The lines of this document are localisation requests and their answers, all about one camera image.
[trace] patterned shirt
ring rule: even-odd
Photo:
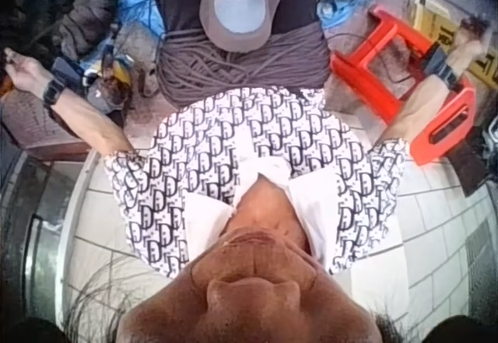
[[[323,110],[324,90],[232,89],[170,115],[147,157],[116,152],[105,167],[135,254],[167,277],[192,259],[184,217],[187,193],[233,202],[239,182],[235,134],[249,128],[259,157],[278,156],[291,178],[333,166],[338,195],[333,274],[387,235],[409,146],[401,139],[366,152],[348,125]]]

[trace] gray sneaker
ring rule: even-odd
[[[280,0],[201,0],[199,17],[208,38],[224,51],[247,53],[272,33]]]

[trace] black watch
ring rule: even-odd
[[[449,90],[458,91],[459,78],[453,68],[446,64],[446,53],[438,42],[435,42],[423,56],[422,70],[425,76],[436,75]]]
[[[52,79],[48,83],[47,88],[45,88],[44,91],[43,95],[44,107],[50,109],[52,106],[54,106],[57,103],[64,89],[65,85],[62,82],[60,82],[57,79]]]

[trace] red plastic stool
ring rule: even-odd
[[[380,24],[351,55],[335,52],[331,56],[331,69],[375,114],[390,124],[398,114],[402,101],[368,69],[368,64],[396,36],[405,40],[408,48],[419,56],[430,49],[432,42],[378,6],[373,7],[370,14],[379,19]],[[413,76],[416,84],[403,99],[423,80],[421,72]],[[460,84],[461,90],[450,93],[437,116],[412,142],[412,157],[419,166],[443,156],[470,131],[475,118],[475,89],[465,77],[462,77]]]

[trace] gray rope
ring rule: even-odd
[[[160,91],[177,107],[237,87],[323,88],[330,51],[319,22],[270,36],[260,49],[227,53],[201,30],[168,33],[156,59]]]

